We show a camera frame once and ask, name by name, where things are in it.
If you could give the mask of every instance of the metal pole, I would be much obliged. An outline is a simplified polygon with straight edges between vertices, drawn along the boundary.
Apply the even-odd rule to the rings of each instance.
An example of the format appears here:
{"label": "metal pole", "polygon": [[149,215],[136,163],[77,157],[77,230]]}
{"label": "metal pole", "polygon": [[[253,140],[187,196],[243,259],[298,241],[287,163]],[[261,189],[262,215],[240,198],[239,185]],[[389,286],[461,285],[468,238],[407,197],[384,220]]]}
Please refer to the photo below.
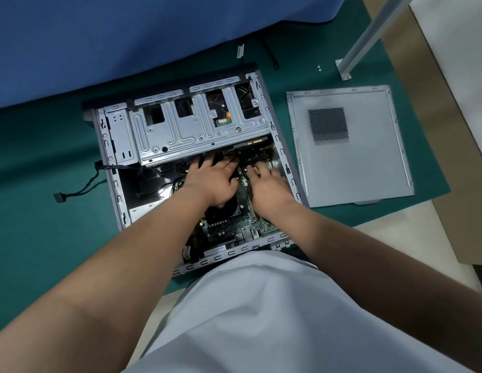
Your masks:
{"label": "metal pole", "polygon": [[376,18],[372,20],[369,27],[358,38],[357,42],[348,51],[344,59],[336,60],[337,70],[343,81],[351,78],[350,72],[369,49],[381,37],[384,30],[402,12],[412,0],[387,0]]}

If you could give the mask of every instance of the person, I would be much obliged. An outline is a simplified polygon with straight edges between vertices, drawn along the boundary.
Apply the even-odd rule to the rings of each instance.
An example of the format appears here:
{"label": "person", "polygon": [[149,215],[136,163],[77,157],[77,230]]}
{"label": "person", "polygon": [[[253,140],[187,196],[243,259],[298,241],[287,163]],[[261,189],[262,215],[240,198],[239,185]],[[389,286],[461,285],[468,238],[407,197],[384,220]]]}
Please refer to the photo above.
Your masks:
{"label": "person", "polygon": [[[236,193],[236,166],[195,159],[180,190],[0,332],[0,372],[125,369],[194,226]],[[254,251],[219,265],[128,371],[482,371],[481,294],[312,212],[256,167],[254,210],[313,264]]]}

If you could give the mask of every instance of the white shirt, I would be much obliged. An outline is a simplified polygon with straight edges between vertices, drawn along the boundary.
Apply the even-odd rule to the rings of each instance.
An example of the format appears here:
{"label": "white shirt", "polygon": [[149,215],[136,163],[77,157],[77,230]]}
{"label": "white shirt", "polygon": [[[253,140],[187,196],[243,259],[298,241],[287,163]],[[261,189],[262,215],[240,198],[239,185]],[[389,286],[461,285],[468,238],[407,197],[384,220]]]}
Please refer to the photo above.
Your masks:
{"label": "white shirt", "polygon": [[203,276],[126,372],[470,371],[360,308],[329,276],[280,252]]}

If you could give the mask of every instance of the person's left hand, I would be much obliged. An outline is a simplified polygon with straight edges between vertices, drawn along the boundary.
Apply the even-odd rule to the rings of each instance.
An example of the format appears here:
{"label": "person's left hand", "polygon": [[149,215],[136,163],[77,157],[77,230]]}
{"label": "person's left hand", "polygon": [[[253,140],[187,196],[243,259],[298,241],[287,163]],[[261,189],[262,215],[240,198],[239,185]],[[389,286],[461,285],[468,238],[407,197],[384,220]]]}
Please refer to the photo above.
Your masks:
{"label": "person's left hand", "polygon": [[234,155],[225,156],[222,161],[213,164],[214,153],[208,153],[200,166],[200,157],[196,157],[189,167],[182,188],[195,188],[207,200],[208,206],[224,204],[231,199],[239,186],[237,179],[229,181],[239,162]]}

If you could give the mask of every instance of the green tabletop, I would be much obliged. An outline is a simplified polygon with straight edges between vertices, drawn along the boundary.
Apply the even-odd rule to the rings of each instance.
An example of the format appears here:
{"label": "green tabletop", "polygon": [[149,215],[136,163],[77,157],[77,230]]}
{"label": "green tabletop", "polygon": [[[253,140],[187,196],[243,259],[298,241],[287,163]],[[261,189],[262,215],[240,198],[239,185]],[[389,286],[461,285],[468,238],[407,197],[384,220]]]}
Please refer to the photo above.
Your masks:
{"label": "green tabletop", "polygon": [[[262,71],[293,157],[285,92],[391,87],[416,195],[374,205],[316,209],[350,226],[449,192],[382,44],[375,44],[350,81],[343,82],[337,73],[334,61],[344,57],[369,22],[362,0],[346,0],[331,23],[267,28],[263,37],[279,70],[257,39],[250,38],[244,50],[245,61],[257,62]],[[238,42],[226,42],[131,78],[0,110],[0,329],[118,232],[107,184],[66,203],[53,199],[55,192],[82,188],[94,175],[94,161],[100,159],[95,132],[82,120],[81,101],[236,65],[237,46]],[[174,278],[167,292],[190,280]]]}

